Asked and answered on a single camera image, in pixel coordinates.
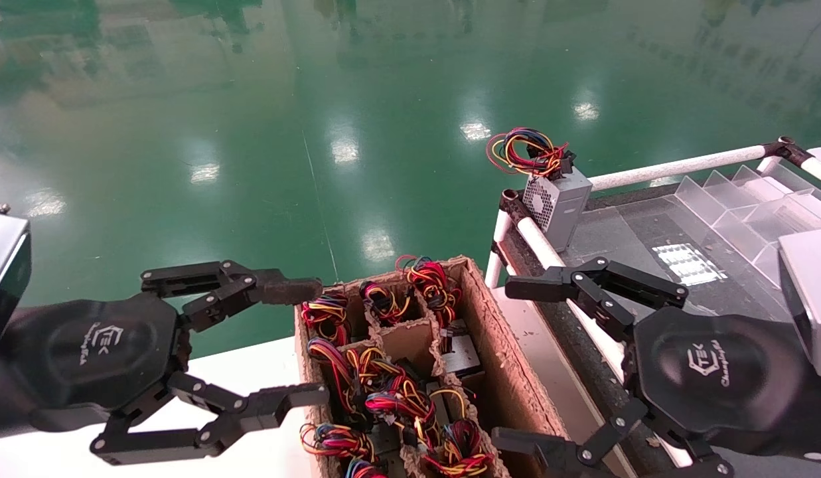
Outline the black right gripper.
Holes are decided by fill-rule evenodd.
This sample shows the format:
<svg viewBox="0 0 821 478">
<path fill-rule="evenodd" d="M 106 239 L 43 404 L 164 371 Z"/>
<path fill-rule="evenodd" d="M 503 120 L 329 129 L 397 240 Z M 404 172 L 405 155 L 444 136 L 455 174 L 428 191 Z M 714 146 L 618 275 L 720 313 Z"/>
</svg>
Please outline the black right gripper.
<svg viewBox="0 0 821 478">
<path fill-rule="evenodd" d="M 629 400 L 583 445 L 502 427 L 492 429 L 492 444 L 534 457 L 544 477 L 616 477 L 602 460 L 652 412 L 656 432 L 684 441 L 693 458 L 650 477 L 734 477 L 708 444 L 821 462 L 821 376 L 792 324 L 659 309 L 634 325 L 633 358 L 640 400 Z"/>
</svg>

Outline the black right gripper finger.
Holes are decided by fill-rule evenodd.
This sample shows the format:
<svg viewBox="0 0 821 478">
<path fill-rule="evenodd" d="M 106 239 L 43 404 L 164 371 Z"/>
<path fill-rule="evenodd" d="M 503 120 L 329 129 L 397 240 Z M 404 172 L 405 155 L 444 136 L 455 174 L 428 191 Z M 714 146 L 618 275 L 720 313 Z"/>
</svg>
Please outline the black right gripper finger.
<svg viewBox="0 0 821 478">
<path fill-rule="evenodd" d="M 632 339 L 635 318 L 614 295 L 658 311 L 683 308 L 688 289 L 626 264 L 594 258 L 577 267 L 550 266 L 540 276 L 510 276 L 505 295 L 544 303 L 570 300 L 612 339 L 626 343 Z"/>
</svg>

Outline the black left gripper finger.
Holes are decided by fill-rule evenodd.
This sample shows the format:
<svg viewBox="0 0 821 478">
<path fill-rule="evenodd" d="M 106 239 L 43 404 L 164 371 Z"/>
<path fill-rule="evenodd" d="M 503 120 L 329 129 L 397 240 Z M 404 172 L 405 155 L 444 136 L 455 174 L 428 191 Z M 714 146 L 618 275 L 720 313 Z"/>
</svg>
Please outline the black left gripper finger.
<svg viewBox="0 0 821 478">
<path fill-rule="evenodd" d="M 240 396 L 207 384 L 185 372 L 175 372 L 165 384 L 168 397 L 215 415 L 201 429 L 132 433 L 131 414 L 112 415 L 90 451 L 109 465 L 143 465 L 217 457 L 252 432 L 278 428 L 293 408 L 327 404 L 329 391 L 320 383 L 262 388 Z"/>
<path fill-rule="evenodd" d="M 142 291 L 165 297 L 195 296 L 183 306 L 183 323 L 202 332 L 258 303 L 300 305 L 323 293 L 321 279 L 286 278 L 279 269 L 249 269 L 223 260 L 145 270 Z"/>
</svg>

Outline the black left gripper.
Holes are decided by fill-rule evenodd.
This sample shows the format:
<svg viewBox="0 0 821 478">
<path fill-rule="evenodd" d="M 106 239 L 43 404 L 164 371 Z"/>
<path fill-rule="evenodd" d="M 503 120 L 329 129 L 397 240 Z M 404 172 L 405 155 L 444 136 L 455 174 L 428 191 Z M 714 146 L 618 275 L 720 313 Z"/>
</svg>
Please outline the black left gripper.
<svg viewBox="0 0 821 478">
<path fill-rule="evenodd" d="M 74 432 L 113 414 L 142 422 L 188 369 L 188 330 L 163 300 L 22 308 L 0 338 L 0 438 Z"/>
</svg>

